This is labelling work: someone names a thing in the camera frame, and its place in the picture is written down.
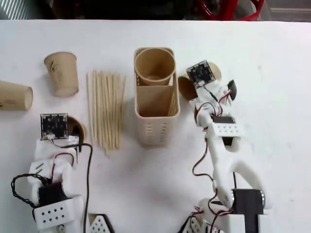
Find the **wooden skewer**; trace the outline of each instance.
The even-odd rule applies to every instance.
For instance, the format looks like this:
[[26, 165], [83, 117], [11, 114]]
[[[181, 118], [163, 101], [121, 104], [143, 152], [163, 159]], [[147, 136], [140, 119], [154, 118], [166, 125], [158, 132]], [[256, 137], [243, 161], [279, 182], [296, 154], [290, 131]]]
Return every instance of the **wooden skewer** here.
[[112, 90], [113, 90], [113, 96], [112, 96], [112, 128], [113, 128], [113, 140], [112, 140], [112, 146], [113, 148], [116, 148], [116, 137], [117, 137], [117, 74], [115, 73], [112, 76]]
[[124, 115], [124, 96], [125, 96], [125, 90], [126, 90], [126, 85], [127, 85], [127, 77], [124, 78], [124, 86], [122, 90], [122, 98], [121, 98], [121, 110], [120, 110], [120, 121], [119, 121], [119, 145], [121, 147], [121, 122], [123, 119]]
[[94, 143], [94, 123], [93, 123], [92, 91], [91, 91], [92, 87], [91, 87], [91, 77], [89, 73], [86, 74], [86, 83], [87, 83], [88, 117], [91, 128], [91, 142]]
[[111, 108], [110, 108], [110, 97], [109, 97], [109, 95], [110, 95], [110, 92], [111, 91], [109, 91], [109, 83], [110, 83], [110, 81], [109, 81], [109, 75], [110, 74], [107, 74], [107, 75], [105, 75], [105, 101], [106, 101], [106, 111], [107, 111], [107, 125], [108, 125], [108, 140], [107, 140], [107, 142], [108, 142], [108, 148], [109, 149], [111, 149], [112, 147], [111, 147], [111, 145], [112, 145], [112, 143], [111, 143], [111, 135], [112, 135], [112, 133], [111, 133]]
[[103, 121], [103, 130], [102, 130], [102, 138], [103, 138], [103, 145], [105, 151], [107, 151], [107, 116], [106, 116], [106, 103], [105, 103], [105, 93], [104, 93], [104, 72], [100, 72], [100, 77], [101, 77], [101, 90], [102, 90], [102, 110], [103, 110], [103, 116], [102, 116], [102, 121]]
[[101, 89], [101, 79], [100, 79], [100, 73], [96, 72], [96, 93], [97, 93], [97, 137], [99, 140], [99, 145], [103, 148], [103, 137], [102, 137], [102, 131], [103, 131], [103, 109], [102, 109], [102, 89]]
[[120, 95], [120, 74], [117, 76], [117, 103], [116, 103], [116, 148], [119, 147], [119, 138], [120, 138], [120, 109], [121, 109], [121, 95]]
[[97, 142], [97, 103], [96, 103], [96, 71], [93, 70], [93, 121], [94, 121], [94, 140]]

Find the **red object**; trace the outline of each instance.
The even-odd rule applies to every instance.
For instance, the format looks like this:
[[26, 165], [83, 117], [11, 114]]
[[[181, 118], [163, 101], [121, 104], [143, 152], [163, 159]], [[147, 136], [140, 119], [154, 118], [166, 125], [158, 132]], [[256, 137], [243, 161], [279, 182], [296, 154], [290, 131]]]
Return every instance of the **red object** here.
[[[238, 19], [239, 21], [254, 21], [257, 20], [261, 11], [264, 0], [250, 0], [256, 7], [256, 12]], [[205, 5], [204, 0], [197, 0], [198, 7], [202, 11], [206, 20], [232, 20], [234, 11], [238, 5], [238, 0], [222, 0], [218, 15], [213, 14], [209, 8]]]

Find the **cup rim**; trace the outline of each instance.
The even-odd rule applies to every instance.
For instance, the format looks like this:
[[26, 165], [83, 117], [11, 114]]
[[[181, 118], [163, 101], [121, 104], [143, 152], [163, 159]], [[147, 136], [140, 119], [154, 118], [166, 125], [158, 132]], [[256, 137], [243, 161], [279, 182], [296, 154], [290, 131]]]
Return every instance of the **cup rim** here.
[[44, 64], [45, 64], [46, 60], [47, 60], [49, 57], [51, 57], [51, 56], [53, 56], [53, 55], [56, 55], [56, 54], [58, 54], [58, 53], [68, 53], [68, 54], [72, 55], [72, 56], [74, 57], [75, 60], [77, 60], [76, 55], [74, 55], [72, 52], [60, 51], [60, 52], [51, 53], [51, 54], [48, 55], [46, 58], [44, 58]]
[[[148, 51], [148, 50], [162, 50], [162, 51], [167, 52], [167, 53], [172, 57], [172, 59], [173, 59], [173, 61], [174, 61], [174, 69], [173, 69], [173, 71], [172, 71], [167, 77], [165, 77], [165, 78], [163, 78], [163, 79], [152, 80], [152, 79], [147, 79], [147, 78], [143, 77], [143, 76], [140, 74], [140, 72], [139, 72], [138, 69], [137, 69], [136, 60], [137, 60], [137, 58], [138, 58], [143, 52]], [[147, 81], [147, 82], [150, 82], [150, 83], [160, 83], [160, 82], [163, 82], [163, 81], [166, 81], [166, 80], [170, 79], [171, 76], [175, 73], [175, 70], [176, 70], [176, 62], [175, 62], [174, 56], [170, 53], [170, 51], [168, 51], [168, 50], [166, 50], [166, 49], [163, 49], [163, 48], [147, 48], [147, 49], [145, 49], [145, 50], [142, 50], [140, 53], [138, 53], [138, 54], [136, 55], [135, 61], [134, 61], [134, 69], [135, 69], [135, 72], [137, 73], [137, 75], [138, 75], [141, 79], [143, 79], [144, 81]]]

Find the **black cable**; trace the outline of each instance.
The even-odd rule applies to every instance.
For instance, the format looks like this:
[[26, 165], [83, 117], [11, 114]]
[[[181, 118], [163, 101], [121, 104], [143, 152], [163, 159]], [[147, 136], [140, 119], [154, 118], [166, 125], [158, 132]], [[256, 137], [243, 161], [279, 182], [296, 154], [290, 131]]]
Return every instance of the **black cable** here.
[[237, 188], [237, 178], [235, 176], [235, 172], [233, 172], [233, 182], [234, 182], [234, 188]]
[[208, 206], [209, 210], [210, 210], [214, 215], [216, 215], [216, 213], [212, 210], [212, 208], [211, 208], [211, 206], [210, 206], [210, 203], [211, 203], [216, 197], [217, 197], [217, 189], [216, 189], [216, 191], [215, 191], [215, 195], [214, 195], [211, 199], [209, 199], [209, 201], [208, 201], [208, 203], [207, 203], [207, 206]]
[[193, 173], [194, 176], [208, 176], [208, 177], [210, 178], [210, 180], [213, 182], [214, 180], [213, 180], [213, 178], [211, 177], [211, 175], [209, 175], [209, 174], [207, 174], [207, 173], [199, 173], [199, 174], [198, 174], [198, 173], [195, 173], [195, 172], [194, 172], [196, 166], [198, 166], [198, 165], [205, 159], [205, 157], [206, 157], [206, 155], [207, 155], [207, 148], [208, 148], [208, 146], [207, 146], [207, 139], [205, 139], [205, 142], [206, 142], [206, 149], [205, 149], [205, 152], [204, 152], [202, 158], [201, 158], [198, 162], [196, 162], [195, 165], [193, 166], [193, 168], [192, 168], [192, 173]]
[[23, 201], [24, 203], [30, 205], [31, 207], [36, 208], [38, 206], [36, 206], [31, 200], [23, 198], [22, 196], [18, 195], [17, 192], [15, 191], [15, 182], [16, 182], [16, 180], [19, 179], [19, 178], [22, 178], [22, 177], [30, 177], [30, 176], [34, 177], [36, 179], [39, 179], [44, 186], [52, 183], [52, 181], [50, 179], [48, 179], [46, 177], [43, 177], [43, 176], [40, 176], [38, 174], [22, 174], [22, 175], [18, 175], [18, 176], [13, 178], [13, 180], [11, 182], [11, 188], [12, 188], [12, 193], [13, 193], [14, 197], [20, 199], [21, 201]]
[[213, 99], [216, 100], [216, 102], [218, 102], [218, 99], [216, 98], [216, 96], [211, 91], [207, 90], [207, 88], [204, 85], [201, 87], [203, 87], [207, 92], [209, 92], [210, 95], [213, 97]]
[[213, 228], [214, 228], [215, 221], [216, 221], [216, 219], [217, 219], [219, 216], [225, 216], [225, 215], [230, 214], [231, 212], [232, 212], [231, 210], [229, 210], [229, 211], [221, 211], [221, 210], [218, 211], [217, 214], [215, 215], [215, 218], [214, 218], [214, 220], [213, 220], [211, 226], [210, 226], [210, 231], [209, 231], [209, 233], [213, 233]]
[[73, 147], [81, 147], [81, 146], [88, 146], [90, 148], [90, 153], [89, 153], [89, 159], [88, 159], [88, 164], [87, 164], [87, 172], [86, 172], [86, 208], [84, 211], [84, 220], [83, 220], [83, 233], [86, 233], [86, 217], [87, 217], [87, 208], [88, 208], [88, 199], [89, 199], [89, 169], [91, 166], [91, 159], [92, 159], [92, 154], [93, 154], [93, 147], [89, 143], [79, 143], [79, 144], [73, 144], [73, 145], [67, 145], [67, 146], [58, 146], [60, 148], [73, 148]]

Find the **beige plastic caddy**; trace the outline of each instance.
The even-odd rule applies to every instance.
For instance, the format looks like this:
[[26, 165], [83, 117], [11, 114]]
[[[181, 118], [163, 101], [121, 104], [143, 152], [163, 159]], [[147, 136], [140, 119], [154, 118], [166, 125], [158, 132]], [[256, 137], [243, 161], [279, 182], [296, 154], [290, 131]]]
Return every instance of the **beige plastic caddy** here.
[[165, 146], [180, 112], [173, 51], [169, 48], [136, 50], [134, 73], [139, 140], [145, 146]]

